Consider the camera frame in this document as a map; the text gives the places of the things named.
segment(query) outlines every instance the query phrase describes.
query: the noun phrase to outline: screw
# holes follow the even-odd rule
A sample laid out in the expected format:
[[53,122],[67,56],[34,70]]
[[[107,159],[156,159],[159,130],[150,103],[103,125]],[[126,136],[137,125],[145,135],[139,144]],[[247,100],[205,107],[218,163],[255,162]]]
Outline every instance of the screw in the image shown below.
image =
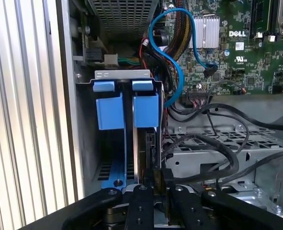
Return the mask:
[[237,131],[243,131],[244,130],[244,126],[243,125],[237,125],[236,126],[236,130]]
[[115,194],[117,194],[117,192],[116,192],[116,191],[114,191],[113,189],[112,189],[112,190],[110,190],[110,191],[109,191],[109,193],[108,193],[108,195],[115,195]]
[[214,197],[214,196],[216,196],[217,194],[216,193],[214,193],[213,191],[209,191],[208,193],[207,193],[209,196],[212,196],[212,197]]
[[182,188],[181,186],[176,186],[176,187],[175,187],[175,190],[176,190],[176,191],[183,191],[183,188]]
[[136,223],[137,223],[138,225],[141,225],[141,224],[142,224],[142,220],[141,220],[140,218],[138,218],[138,219],[136,220]]
[[254,188],[253,190],[258,197],[261,197],[263,195],[263,192],[260,188]]
[[90,27],[89,26],[85,26],[85,34],[90,34]]
[[139,187],[140,190],[147,190],[147,187],[145,187],[144,185]]
[[76,74],[75,74],[75,77],[76,77],[76,78],[81,78],[82,75],[81,75],[80,73],[76,73]]
[[283,212],[283,208],[279,205],[275,206],[272,208],[272,211],[276,214],[276,215],[281,215]]

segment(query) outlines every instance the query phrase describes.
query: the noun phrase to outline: label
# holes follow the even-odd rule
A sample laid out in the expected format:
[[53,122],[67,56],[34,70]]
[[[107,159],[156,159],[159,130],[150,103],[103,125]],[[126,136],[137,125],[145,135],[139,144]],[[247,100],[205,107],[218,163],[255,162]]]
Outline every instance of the label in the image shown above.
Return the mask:
[[243,62],[247,62],[248,60],[244,58],[244,56],[237,56],[235,59],[235,62],[239,63],[243,63]]
[[244,31],[229,31],[229,37],[246,37],[246,33]]
[[236,42],[235,50],[245,50],[245,43],[244,42]]

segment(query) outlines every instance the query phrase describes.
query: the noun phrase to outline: black cable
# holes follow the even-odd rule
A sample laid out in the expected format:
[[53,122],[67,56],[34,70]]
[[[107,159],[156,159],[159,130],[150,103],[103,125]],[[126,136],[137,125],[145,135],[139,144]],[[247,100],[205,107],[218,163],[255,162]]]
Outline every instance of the black cable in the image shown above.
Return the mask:
[[207,114],[207,118],[208,118],[208,120],[209,120],[210,126],[212,127],[212,130],[213,130],[214,134],[215,134],[216,136],[218,136],[217,131],[216,131],[216,129],[215,129],[215,126],[214,126],[214,124],[213,124],[213,121],[212,121],[212,119],[211,119],[211,117],[210,117],[209,110],[207,110],[207,113],[206,113],[206,114]]
[[269,161],[272,161],[272,160],[280,158],[280,157],[283,157],[283,152],[278,152],[278,153],[272,154],[268,157],[265,157],[262,160],[260,160],[259,162],[255,163],[254,165],[247,167],[245,170],[242,170],[241,172],[238,172],[238,173],[236,173],[236,174],[234,174],[230,177],[225,178],[221,183],[219,183],[219,185],[222,186],[222,185],[229,183],[233,180],[236,180],[240,177],[246,176],[249,173],[255,171],[258,167],[261,167],[264,164],[268,163]]
[[194,176],[190,176],[190,177],[186,177],[186,178],[174,178],[175,183],[178,184],[185,184],[185,183],[195,183],[195,182],[199,182],[199,181],[206,181],[206,180],[211,180],[211,179],[215,179],[217,177],[221,178],[221,177],[227,177],[230,175],[235,174],[236,172],[238,172],[239,170],[239,161],[236,157],[236,155],[233,153],[233,151],[227,147],[226,145],[224,145],[223,143],[221,143],[220,141],[217,141],[213,138],[201,135],[201,134],[188,134],[186,136],[183,136],[179,139],[177,139],[176,141],[174,141],[170,146],[168,146],[162,153],[162,160],[166,158],[166,156],[170,153],[173,152],[173,150],[179,146],[181,143],[192,139],[192,138],[196,138],[199,139],[213,147],[215,147],[217,149],[217,151],[219,151],[220,153],[222,153],[230,162],[229,167],[219,170],[219,171],[214,171],[214,172],[205,172],[205,173],[201,173],[198,175],[194,175]]
[[221,104],[221,103],[214,103],[214,104],[205,105],[205,106],[201,107],[200,109],[198,109],[192,116],[188,117],[187,119],[177,120],[177,121],[181,122],[181,123],[186,123],[186,122],[192,121],[198,115],[200,115],[201,113],[207,111],[208,109],[216,109],[216,108],[227,109],[230,112],[237,114],[238,116],[244,118],[245,120],[251,122],[252,124],[254,124],[256,126],[267,128],[267,129],[283,131],[283,125],[267,124],[267,123],[260,122],[260,121],[255,120],[254,118],[248,116],[244,112],[242,112],[242,111],[240,111],[240,110],[238,110],[238,109],[236,109],[236,108],[234,108],[234,107],[232,107],[232,106],[230,106],[228,104]]
[[[231,119],[234,119],[234,120],[239,121],[239,122],[244,126],[244,128],[246,129],[246,132],[247,132],[247,133],[246,133],[246,137],[245,137],[245,139],[243,140],[241,146],[239,147],[239,149],[238,149],[237,152],[235,153],[236,156],[238,156],[238,154],[241,153],[241,151],[244,149],[244,147],[246,146],[246,144],[247,144],[247,142],[248,142],[248,140],[249,140],[250,131],[249,131],[248,125],[247,125],[244,121],[242,121],[241,119],[239,119],[238,117],[235,117],[235,116],[226,115],[226,114],[216,114],[216,113],[210,113],[210,115],[212,115],[212,116],[228,117],[228,118],[231,118]],[[215,170],[215,169],[218,169],[220,166],[224,165],[225,163],[227,163],[227,160],[216,164],[215,166],[213,166],[212,168],[210,168],[209,171],[213,171],[213,170]]]
[[149,54],[151,57],[153,57],[155,60],[157,60],[159,64],[163,67],[164,75],[166,76],[168,80],[168,88],[166,89],[166,92],[171,92],[173,90],[173,80],[172,80],[172,73],[171,73],[169,65],[162,58],[162,56],[157,54],[154,50],[146,47],[145,52]]

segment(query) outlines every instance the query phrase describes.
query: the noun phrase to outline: ribbed metal panel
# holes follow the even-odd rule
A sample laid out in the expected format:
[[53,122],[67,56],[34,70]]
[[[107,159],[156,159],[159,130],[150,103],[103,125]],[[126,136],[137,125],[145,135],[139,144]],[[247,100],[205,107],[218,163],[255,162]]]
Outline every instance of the ribbed metal panel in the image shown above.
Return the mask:
[[56,15],[0,0],[0,229],[75,201]]
[[142,38],[158,0],[88,0],[111,40]]

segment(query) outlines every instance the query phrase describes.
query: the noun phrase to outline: chip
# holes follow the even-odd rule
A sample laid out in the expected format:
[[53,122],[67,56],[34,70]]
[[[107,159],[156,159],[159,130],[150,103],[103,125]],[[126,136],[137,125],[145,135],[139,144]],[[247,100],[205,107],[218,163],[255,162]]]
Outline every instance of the chip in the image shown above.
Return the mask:
[[214,73],[212,76],[212,81],[219,81],[220,80],[220,73]]
[[254,85],[255,84],[255,78],[248,78],[248,85]]

